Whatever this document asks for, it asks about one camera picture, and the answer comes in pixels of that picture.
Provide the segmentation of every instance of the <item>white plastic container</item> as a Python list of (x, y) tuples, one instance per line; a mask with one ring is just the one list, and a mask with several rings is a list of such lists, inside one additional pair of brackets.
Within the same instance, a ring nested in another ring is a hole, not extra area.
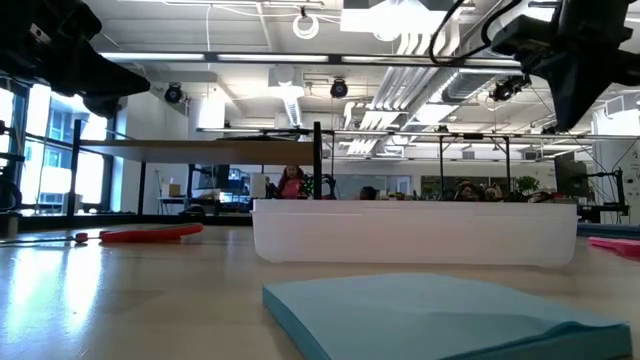
[(257, 253), (323, 261), (561, 266), (573, 257), (575, 205), (256, 200)]

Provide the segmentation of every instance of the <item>black equipment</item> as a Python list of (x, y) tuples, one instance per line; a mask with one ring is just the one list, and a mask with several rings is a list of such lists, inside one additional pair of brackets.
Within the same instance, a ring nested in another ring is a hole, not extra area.
[(333, 85), (331, 85), (329, 93), (331, 94), (331, 97), (342, 99), (349, 93), (349, 87), (347, 86), (347, 83), (344, 82), (344, 79), (335, 79), (333, 80)]
[(229, 188), (230, 165), (211, 165), (193, 168), (199, 172), (198, 189), (227, 189)]
[(0, 14), (0, 78), (78, 94), (104, 117), (115, 115), (120, 97), (149, 90), (146, 79), (93, 50), (102, 24), (81, 0), (5, 0)]
[(524, 15), (513, 20), (491, 49), (513, 55), (523, 73), (547, 80), (558, 130), (570, 130), (611, 83), (640, 84), (640, 55), (618, 49), (631, 38), (624, 22), (634, 1), (563, 0), (551, 22)]
[(489, 97), (495, 102), (507, 101), (529, 85), (531, 85), (531, 78), (529, 75), (509, 76), (506, 80), (498, 81), (496, 83), (496, 87), (491, 91)]
[(616, 188), (618, 192), (618, 201), (605, 202), (603, 205), (596, 206), (578, 206), (578, 215), (582, 220), (588, 220), (592, 223), (600, 222), (601, 212), (616, 212), (623, 216), (629, 216), (630, 206), (627, 205), (627, 201), (624, 197), (624, 183), (622, 181), (622, 170), (616, 170), (614, 172), (601, 172), (595, 174), (588, 174), (586, 177), (607, 177), (613, 176), (616, 179)]
[(587, 174), (587, 165), (581, 162), (562, 159), (554, 159), (556, 170), (556, 185), (558, 192), (572, 197), (590, 197), (589, 178), (612, 176), (616, 181), (617, 201), (605, 202), (602, 205), (578, 205), (578, 215), (582, 221), (588, 220), (591, 223), (600, 222), (600, 213), (616, 212), (624, 216), (629, 216), (629, 205), (624, 197), (624, 184), (622, 181), (622, 170), (614, 172), (599, 172)]
[(589, 197), (590, 189), (585, 163), (563, 159), (560, 156), (553, 159), (553, 163), (558, 193), (572, 197)]
[(164, 93), (164, 100), (169, 104), (179, 104), (183, 99), (182, 84), (170, 83), (169, 88)]

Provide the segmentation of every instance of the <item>red object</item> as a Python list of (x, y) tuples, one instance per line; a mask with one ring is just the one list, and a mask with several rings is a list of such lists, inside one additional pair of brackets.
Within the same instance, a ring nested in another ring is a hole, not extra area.
[(83, 243), (89, 241), (89, 234), (77, 233), (75, 236), (76, 242)]
[(640, 257), (640, 241), (638, 240), (590, 237), (589, 243), (592, 246), (613, 250), (622, 256)]
[(123, 230), (100, 234), (103, 243), (161, 243), (180, 240), (181, 236), (202, 232), (202, 224), (183, 224), (160, 229)]

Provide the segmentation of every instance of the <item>black stand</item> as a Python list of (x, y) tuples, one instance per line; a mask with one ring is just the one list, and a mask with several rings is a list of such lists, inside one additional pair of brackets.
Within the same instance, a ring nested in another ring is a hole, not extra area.
[(313, 199), (322, 199), (322, 129), (313, 123)]

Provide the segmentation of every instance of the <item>table surface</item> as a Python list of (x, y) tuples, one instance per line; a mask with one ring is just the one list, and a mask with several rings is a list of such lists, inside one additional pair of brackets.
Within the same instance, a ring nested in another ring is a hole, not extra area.
[(161, 164), (312, 165), (313, 143), (242, 140), (82, 140), (81, 149)]
[(0, 358), (301, 359), (262, 307), (264, 284), (393, 272), (490, 281), (627, 320), (640, 346), (640, 263), (583, 238), (559, 269), (272, 264), (256, 255), (251, 228), (209, 227), (175, 245), (0, 247)]

